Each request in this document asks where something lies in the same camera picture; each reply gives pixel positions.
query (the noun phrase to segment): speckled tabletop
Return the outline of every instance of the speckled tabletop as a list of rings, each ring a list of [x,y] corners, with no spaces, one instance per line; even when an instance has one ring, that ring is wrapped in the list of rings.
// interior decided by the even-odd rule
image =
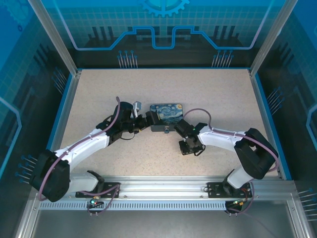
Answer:
[[[151,104],[181,103],[184,113],[204,108],[216,128],[246,131],[264,125],[246,69],[87,69],[83,70],[70,111],[61,147],[78,141],[121,101],[142,103],[141,113]],[[187,121],[207,122],[203,112],[192,112]],[[225,176],[240,165],[237,155],[209,146],[205,152],[182,156],[176,132],[151,132],[133,140],[118,140],[80,163],[74,172],[94,170],[104,176]]]

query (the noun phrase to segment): black plastic bracket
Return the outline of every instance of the black plastic bracket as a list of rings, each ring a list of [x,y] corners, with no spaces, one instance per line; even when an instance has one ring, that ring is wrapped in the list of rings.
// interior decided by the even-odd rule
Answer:
[[[204,188],[204,192],[208,193],[208,198],[245,198],[246,194],[242,189],[246,189],[247,197],[252,197],[252,192],[250,188],[250,184],[246,183],[244,184],[236,193],[234,193],[232,196],[229,196],[225,190],[223,189],[223,183],[222,182],[208,182],[207,186]]]
[[[104,182],[104,186],[101,189],[101,191],[106,191],[106,190],[108,190],[108,189],[110,189],[110,188],[112,188],[112,187],[114,187],[114,186],[116,186],[118,184],[120,184],[120,183],[119,182]],[[115,189],[110,191],[110,192],[108,192],[108,193],[105,193],[105,194],[101,195],[100,197],[101,198],[112,198],[114,193],[115,193]],[[119,189],[119,191],[117,192],[117,194],[116,194],[116,196],[114,198],[118,198],[119,197],[119,193],[120,193],[120,189]],[[94,196],[85,195],[85,194],[83,194],[81,192],[76,192],[75,197],[76,198],[92,198]]]

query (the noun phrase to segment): grid pattern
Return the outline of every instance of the grid pattern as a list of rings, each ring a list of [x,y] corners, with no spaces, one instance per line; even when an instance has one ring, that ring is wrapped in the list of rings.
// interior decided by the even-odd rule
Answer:
[[[317,50],[295,14],[290,15],[275,45],[285,44],[285,39],[294,55],[289,71],[293,74],[301,72],[317,101]]]
[[[260,46],[265,39],[271,25],[273,24],[280,7],[273,7],[267,16],[261,33],[257,39]],[[168,26],[194,25],[199,30],[205,31],[208,36],[212,36],[216,26],[228,26],[224,35],[227,39],[230,26],[235,26],[233,35],[239,34],[239,41],[243,46],[249,46],[255,36],[256,31],[267,11],[264,6],[186,6],[178,14],[172,17],[155,17],[148,14],[141,6],[138,7],[87,7],[87,8],[62,8],[60,9],[65,22],[80,48],[89,41],[88,34],[93,35],[92,27],[112,27],[113,36],[119,37],[123,32],[128,31],[131,26],[150,25],[159,27],[157,37],[170,37],[167,34]],[[48,9],[57,29],[59,30],[66,44],[70,44],[69,37],[64,29],[62,21],[55,9]],[[107,40],[110,33],[106,31]]]
[[[34,15],[0,70],[0,96],[10,104],[13,103],[25,75],[27,73],[29,75],[39,73],[40,68],[34,61],[33,56],[38,50],[39,44],[48,46],[48,43],[51,44],[51,41],[36,15]],[[8,108],[0,103],[0,125],[2,125],[7,113]]]

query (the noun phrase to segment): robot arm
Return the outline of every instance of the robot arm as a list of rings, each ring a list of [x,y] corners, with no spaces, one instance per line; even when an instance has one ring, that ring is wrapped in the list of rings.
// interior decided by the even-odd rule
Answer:
[[[179,142],[183,155],[194,153],[195,156],[204,152],[207,145],[217,146],[236,152],[241,166],[234,169],[223,181],[223,189],[233,196],[239,188],[252,179],[262,179],[274,164],[275,159],[259,145],[238,135],[246,135],[269,148],[276,156],[278,153],[256,129],[247,132],[234,132],[212,128],[205,123],[195,127],[181,120],[175,130],[183,137]]]
[[[117,108],[115,108],[113,115],[110,116],[110,121],[105,119],[96,126],[96,129],[84,137],[89,137],[89,139],[80,142],[82,141],[81,139],[54,152],[46,150],[41,153],[30,177],[31,186],[39,190],[49,168],[66,152],[66,155],[56,164],[48,177],[42,194],[51,202],[55,202],[71,192],[92,191],[93,193],[100,193],[104,187],[104,179],[100,175],[93,171],[87,171],[84,174],[71,174],[70,172],[93,153],[110,146],[120,139],[122,133],[137,134],[158,120],[157,114],[152,112],[146,112],[145,118],[142,115],[137,115],[138,110],[141,109],[141,103],[139,102],[135,102],[133,105],[121,102],[118,118],[107,132],[103,132],[114,121]]]

